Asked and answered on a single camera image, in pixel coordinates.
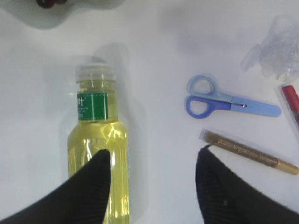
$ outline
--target blue scissors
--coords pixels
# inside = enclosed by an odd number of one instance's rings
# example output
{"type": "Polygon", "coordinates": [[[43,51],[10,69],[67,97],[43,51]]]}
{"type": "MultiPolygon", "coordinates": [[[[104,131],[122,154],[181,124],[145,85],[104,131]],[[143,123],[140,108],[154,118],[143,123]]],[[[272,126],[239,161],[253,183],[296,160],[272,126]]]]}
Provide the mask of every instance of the blue scissors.
{"type": "Polygon", "coordinates": [[[195,76],[190,80],[188,92],[191,96],[186,100],[186,109],[190,116],[197,119],[208,117],[214,110],[231,110],[270,117],[278,117],[281,114],[281,109],[278,106],[264,104],[246,98],[234,97],[219,91],[216,82],[204,75],[195,76]],[[210,87],[209,92],[205,93],[195,90],[195,85],[202,81],[208,82],[210,87]],[[207,103],[207,109],[200,114],[193,113],[190,109],[192,101],[207,103]]]}

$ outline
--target plastic bottle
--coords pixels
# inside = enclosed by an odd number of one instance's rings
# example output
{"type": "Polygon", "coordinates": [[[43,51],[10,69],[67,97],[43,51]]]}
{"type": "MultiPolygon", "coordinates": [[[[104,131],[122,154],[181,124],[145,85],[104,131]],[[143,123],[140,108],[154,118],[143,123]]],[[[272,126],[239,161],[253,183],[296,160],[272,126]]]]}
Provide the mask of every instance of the plastic bottle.
{"type": "Polygon", "coordinates": [[[68,138],[69,175],[101,149],[111,154],[111,188],[103,224],[129,224],[128,132],[118,120],[115,76],[105,63],[77,67],[78,125],[68,138]]]}

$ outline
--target green label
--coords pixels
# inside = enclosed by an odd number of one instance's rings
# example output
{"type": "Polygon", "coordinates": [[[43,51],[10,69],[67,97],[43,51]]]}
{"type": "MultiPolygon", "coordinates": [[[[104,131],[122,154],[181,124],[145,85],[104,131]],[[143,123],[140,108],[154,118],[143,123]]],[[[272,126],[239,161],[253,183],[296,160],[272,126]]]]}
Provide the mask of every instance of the green label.
{"type": "Polygon", "coordinates": [[[79,120],[102,120],[108,118],[107,93],[78,93],[79,120]]]}

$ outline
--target red pen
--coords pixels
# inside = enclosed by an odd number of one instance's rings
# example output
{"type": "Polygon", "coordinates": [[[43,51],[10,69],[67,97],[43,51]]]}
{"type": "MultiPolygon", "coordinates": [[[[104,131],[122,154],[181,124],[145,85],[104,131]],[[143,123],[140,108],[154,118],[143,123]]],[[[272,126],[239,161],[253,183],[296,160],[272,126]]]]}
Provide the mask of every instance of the red pen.
{"type": "Polygon", "coordinates": [[[282,91],[299,126],[299,97],[292,85],[283,87],[282,91]]]}

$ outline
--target white table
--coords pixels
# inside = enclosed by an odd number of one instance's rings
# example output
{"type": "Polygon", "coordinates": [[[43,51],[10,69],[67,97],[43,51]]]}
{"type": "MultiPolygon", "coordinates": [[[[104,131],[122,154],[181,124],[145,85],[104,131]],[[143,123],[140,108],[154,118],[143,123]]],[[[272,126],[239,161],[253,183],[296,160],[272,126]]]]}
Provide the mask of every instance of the white table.
{"type": "MultiPolygon", "coordinates": [[[[111,11],[71,14],[45,30],[0,9],[0,219],[67,179],[66,141],[77,122],[74,70],[92,57],[107,60],[117,75],[120,119],[131,137],[133,223],[203,223],[195,188],[203,128],[299,165],[299,132],[281,83],[262,76],[259,66],[247,73],[239,66],[276,15],[299,21],[298,7],[296,0],[126,0],[111,11]],[[186,84],[202,72],[212,73],[224,91],[279,105],[282,115],[190,117],[186,84]]],[[[293,85],[299,91],[299,82],[293,85]]],[[[297,176],[212,151],[252,186],[299,212],[297,176]]]]}

